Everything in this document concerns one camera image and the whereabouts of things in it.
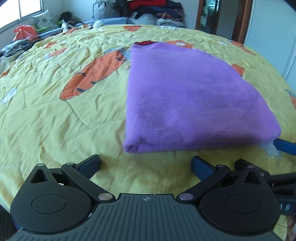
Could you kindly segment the person's right hand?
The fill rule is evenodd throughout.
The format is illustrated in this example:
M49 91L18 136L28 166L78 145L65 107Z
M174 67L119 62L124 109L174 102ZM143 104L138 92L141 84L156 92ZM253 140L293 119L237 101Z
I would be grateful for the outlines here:
M286 241L295 241L296 239L296 218L290 216L287 220L287 237Z

